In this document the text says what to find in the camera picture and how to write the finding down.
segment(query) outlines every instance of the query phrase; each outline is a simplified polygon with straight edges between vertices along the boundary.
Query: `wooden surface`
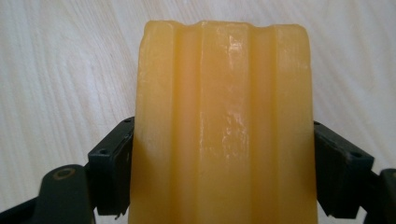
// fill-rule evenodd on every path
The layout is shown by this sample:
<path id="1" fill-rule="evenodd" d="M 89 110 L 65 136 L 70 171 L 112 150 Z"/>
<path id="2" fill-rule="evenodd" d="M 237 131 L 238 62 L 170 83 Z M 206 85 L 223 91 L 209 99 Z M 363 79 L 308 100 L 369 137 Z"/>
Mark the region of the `wooden surface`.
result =
<path id="1" fill-rule="evenodd" d="M 299 23 L 311 43 L 315 119 L 396 167 L 394 1 L 0 1 L 0 211 L 134 115 L 149 20 Z M 327 218 L 319 223 L 361 223 Z M 112 223 L 114 217 L 99 217 Z M 114 223 L 127 223 L 121 217 Z"/>

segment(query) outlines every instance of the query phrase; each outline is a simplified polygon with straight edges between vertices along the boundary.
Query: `yellow soap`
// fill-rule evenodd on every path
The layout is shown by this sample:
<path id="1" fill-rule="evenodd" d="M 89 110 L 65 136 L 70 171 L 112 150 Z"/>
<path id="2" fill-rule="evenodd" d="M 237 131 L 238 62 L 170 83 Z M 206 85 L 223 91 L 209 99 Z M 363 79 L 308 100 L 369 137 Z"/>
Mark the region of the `yellow soap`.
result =
<path id="1" fill-rule="evenodd" d="M 317 223 L 311 86 L 301 26 L 150 21 L 129 223 Z"/>

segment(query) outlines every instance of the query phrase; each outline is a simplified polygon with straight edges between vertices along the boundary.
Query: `translucent soap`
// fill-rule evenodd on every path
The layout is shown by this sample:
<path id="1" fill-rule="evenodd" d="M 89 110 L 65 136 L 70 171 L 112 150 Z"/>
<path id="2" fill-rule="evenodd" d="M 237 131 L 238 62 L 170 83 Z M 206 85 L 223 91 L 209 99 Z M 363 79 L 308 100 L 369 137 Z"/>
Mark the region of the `translucent soap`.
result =
<path id="1" fill-rule="evenodd" d="M 150 21 L 129 223 L 317 223 L 310 50 L 299 25 Z"/>

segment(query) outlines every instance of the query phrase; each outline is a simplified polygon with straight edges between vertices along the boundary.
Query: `soap bar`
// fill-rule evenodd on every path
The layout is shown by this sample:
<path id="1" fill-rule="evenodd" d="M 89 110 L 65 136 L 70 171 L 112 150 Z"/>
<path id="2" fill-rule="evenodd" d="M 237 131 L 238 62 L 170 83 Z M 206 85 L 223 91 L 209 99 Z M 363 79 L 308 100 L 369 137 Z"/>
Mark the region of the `soap bar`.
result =
<path id="1" fill-rule="evenodd" d="M 129 223 L 317 223 L 311 86 L 301 26 L 150 21 Z"/>

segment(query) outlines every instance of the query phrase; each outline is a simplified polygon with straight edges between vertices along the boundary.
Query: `white wood grain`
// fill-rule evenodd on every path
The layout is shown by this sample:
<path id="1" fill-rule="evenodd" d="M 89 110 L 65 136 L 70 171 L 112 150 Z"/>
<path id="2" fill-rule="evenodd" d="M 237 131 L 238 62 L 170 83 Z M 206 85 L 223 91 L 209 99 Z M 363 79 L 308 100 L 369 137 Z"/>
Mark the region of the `white wood grain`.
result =
<path id="1" fill-rule="evenodd" d="M 149 20 L 301 24 L 311 43 L 315 119 L 373 154 L 376 172 L 396 167 L 394 1 L 2 0 L 0 211 L 36 196 L 51 169 L 85 164 L 91 148 L 134 115 Z M 319 211 L 319 223 L 363 216 Z"/>

